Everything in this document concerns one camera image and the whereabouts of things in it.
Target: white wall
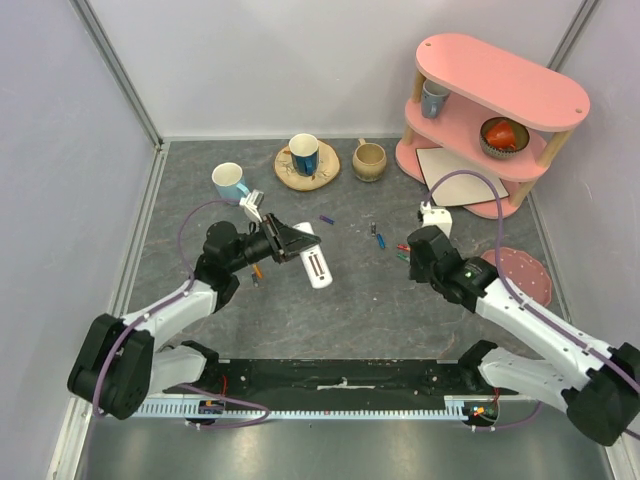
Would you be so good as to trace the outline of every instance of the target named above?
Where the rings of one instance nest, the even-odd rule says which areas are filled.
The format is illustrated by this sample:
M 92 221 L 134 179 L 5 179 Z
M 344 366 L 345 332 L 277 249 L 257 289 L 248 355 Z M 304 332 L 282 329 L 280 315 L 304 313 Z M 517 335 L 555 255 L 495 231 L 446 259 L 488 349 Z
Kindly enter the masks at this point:
M 152 146 L 66 0 L 0 2 L 0 478 L 44 478 Z
M 580 0 L 91 0 L 163 136 L 401 132 L 414 52 L 460 31 L 546 64 Z
M 534 190 L 573 321 L 614 346 L 637 347 L 639 23 L 638 2 L 596 10 L 562 70 L 586 89 L 591 111 Z

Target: marker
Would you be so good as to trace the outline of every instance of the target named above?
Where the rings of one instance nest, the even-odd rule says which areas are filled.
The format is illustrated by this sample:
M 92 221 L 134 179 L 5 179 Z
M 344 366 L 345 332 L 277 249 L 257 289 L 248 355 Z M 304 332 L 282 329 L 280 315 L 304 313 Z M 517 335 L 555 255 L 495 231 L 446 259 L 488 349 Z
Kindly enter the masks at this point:
M 262 270 L 260 270 L 260 267 L 254 263 L 253 265 L 251 265 L 253 267 L 253 273 L 260 279 L 262 280 Z

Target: shelf board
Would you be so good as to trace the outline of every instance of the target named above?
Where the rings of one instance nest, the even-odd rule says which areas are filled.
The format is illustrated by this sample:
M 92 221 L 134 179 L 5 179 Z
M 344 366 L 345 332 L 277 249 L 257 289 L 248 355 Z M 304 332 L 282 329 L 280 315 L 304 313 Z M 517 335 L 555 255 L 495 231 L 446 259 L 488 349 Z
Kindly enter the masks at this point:
M 469 35 L 425 39 L 416 66 L 452 91 L 544 132 L 571 130 L 589 113 L 589 96 L 574 80 Z
M 414 134 L 411 144 L 405 145 L 402 141 L 399 141 L 398 145 L 396 145 L 396 162 L 404 173 L 415 178 L 420 183 L 424 183 L 422 172 L 420 171 L 420 164 L 418 163 L 418 154 L 416 153 L 416 149 L 418 148 L 439 148 L 439 145 L 419 134 Z M 520 186 L 517 182 L 505 180 L 502 181 L 502 184 L 509 194 L 514 193 Z M 509 197 L 501 199 L 500 203 L 502 204 L 502 212 L 505 217 L 513 214 L 518 209 L 509 203 Z M 480 217 L 489 219 L 498 218 L 498 207 L 495 201 L 465 205 L 464 208 Z
M 527 148 L 507 160 L 496 160 L 482 151 L 480 127 L 485 120 L 495 116 L 495 112 L 455 93 L 449 96 L 435 119 L 422 116 L 420 103 L 409 100 L 405 106 L 407 123 L 416 133 L 504 180 L 528 182 L 544 174 L 547 168 L 536 164 L 535 159 L 544 150 L 546 142 L 537 132 L 529 130 L 531 139 Z

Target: small blue cup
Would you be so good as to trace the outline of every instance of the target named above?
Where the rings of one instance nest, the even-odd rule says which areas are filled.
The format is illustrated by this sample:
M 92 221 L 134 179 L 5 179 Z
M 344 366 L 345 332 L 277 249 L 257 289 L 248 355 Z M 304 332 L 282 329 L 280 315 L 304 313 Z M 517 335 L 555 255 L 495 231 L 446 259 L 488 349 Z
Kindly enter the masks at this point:
M 293 168 L 303 177 L 310 177 L 318 168 L 318 139 L 308 133 L 299 133 L 289 140 Z
M 425 80 L 422 84 L 422 116 L 436 118 L 440 115 L 451 91 L 433 80 Z
M 242 167 L 237 163 L 221 163 L 213 169 L 211 180 L 224 199 L 240 201 L 250 193 L 244 181 Z

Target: mug handle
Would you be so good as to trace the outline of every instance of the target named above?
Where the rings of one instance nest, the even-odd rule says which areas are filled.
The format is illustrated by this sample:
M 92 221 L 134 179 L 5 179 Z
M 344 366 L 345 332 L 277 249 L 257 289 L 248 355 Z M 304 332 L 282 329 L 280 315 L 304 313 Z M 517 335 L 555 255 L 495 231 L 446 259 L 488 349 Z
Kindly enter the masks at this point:
M 249 194 L 251 193 L 251 192 L 249 191 L 249 189 L 248 189 L 245 185 L 243 185 L 242 183 L 237 183 L 237 184 L 236 184 L 236 188 L 237 188 L 238 190 L 240 190 L 240 191 L 242 192 L 242 194 L 243 194 L 245 197 L 248 197 L 248 196 L 249 196 Z
M 313 174 L 313 164 L 311 163 L 311 159 L 310 158 L 305 158 L 304 159 L 304 173 L 306 175 L 312 175 Z

